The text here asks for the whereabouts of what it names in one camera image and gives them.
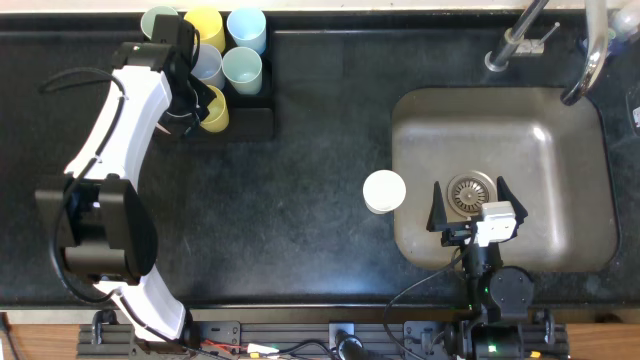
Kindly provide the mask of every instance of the sink basin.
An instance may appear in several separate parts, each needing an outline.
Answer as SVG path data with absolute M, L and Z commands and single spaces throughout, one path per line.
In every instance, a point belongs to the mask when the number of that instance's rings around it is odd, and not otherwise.
M 448 221 L 497 201 L 503 176 L 529 212 L 501 244 L 507 265 L 532 271 L 597 271 L 618 246 L 600 117 L 586 99 L 560 102 L 562 89 L 421 89 L 393 110 L 393 170 L 407 186 L 395 211 L 395 240 L 417 266 L 446 265 L 453 248 L 425 227 L 433 183 Z

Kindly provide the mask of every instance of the wooden floor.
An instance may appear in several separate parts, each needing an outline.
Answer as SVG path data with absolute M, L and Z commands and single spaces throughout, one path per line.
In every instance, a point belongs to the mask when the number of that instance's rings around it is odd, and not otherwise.
M 14 325 L 13 339 L 22 360 L 75 359 L 79 325 Z M 574 324 L 568 326 L 574 360 L 640 359 L 640 325 Z M 14 360 L 2 335 L 5 360 Z

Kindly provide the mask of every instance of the black countertop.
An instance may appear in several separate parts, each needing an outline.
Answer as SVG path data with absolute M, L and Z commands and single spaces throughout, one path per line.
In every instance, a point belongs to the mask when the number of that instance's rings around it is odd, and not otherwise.
M 33 193 L 41 176 L 61 173 L 79 151 L 107 87 L 48 96 L 36 87 L 75 66 L 108 70 L 121 42 L 142 39 L 137 17 L 0 22 L 3 307 L 82 306 L 51 269 Z M 514 14 L 272 14 L 275 140 L 149 147 L 139 191 L 160 235 L 157 266 L 169 289 L 201 307 L 380 304 L 430 274 L 396 247 L 393 215 L 373 215 L 362 199 L 365 178 L 391 168 L 394 104 L 421 87 L 573 84 L 583 64 L 575 46 L 583 17 L 545 14 L 532 36 L 557 19 L 563 24 L 545 54 L 493 74 L 484 54 Z M 636 44 L 606 66 L 590 94 L 603 118 L 619 250 L 597 273 L 534 273 L 537 304 L 640 302 L 640 139 L 630 109 L 640 106 L 638 63 Z M 466 306 L 466 295 L 445 274 L 408 301 Z

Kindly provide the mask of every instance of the wall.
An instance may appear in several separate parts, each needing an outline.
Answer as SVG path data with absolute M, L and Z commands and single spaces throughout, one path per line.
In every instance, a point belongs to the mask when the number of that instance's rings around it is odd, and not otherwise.
M 607 0 L 619 8 L 629 0 Z M 156 5 L 186 10 L 213 5 L 222 11 L 254 6 L 264 10 L 472 10 L 523 9 L 530 0 L 0 0 L 0 13 L 142 12 Z M 584 8 L 584 0 L 551 0 L 547 9 Z

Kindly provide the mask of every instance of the yellow cup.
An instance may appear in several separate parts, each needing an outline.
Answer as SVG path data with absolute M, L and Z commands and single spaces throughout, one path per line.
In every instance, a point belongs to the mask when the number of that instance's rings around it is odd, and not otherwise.
M 207 106 L 209 116 L 200 123 L 200 126 L 209 132 L 220 132 L 229 125 L 229 109 L 227 109 L 227 102 L 222 91 L 211 85 L 207 86 L 216 93 L 216 98 Z
M 202 44 L 213 45 L 222 54 L 225 47 L 224 26 L 222 16 L 216 8 L 211 6 L 193 8 L 187 12 L 184 19 L 200 32 Z

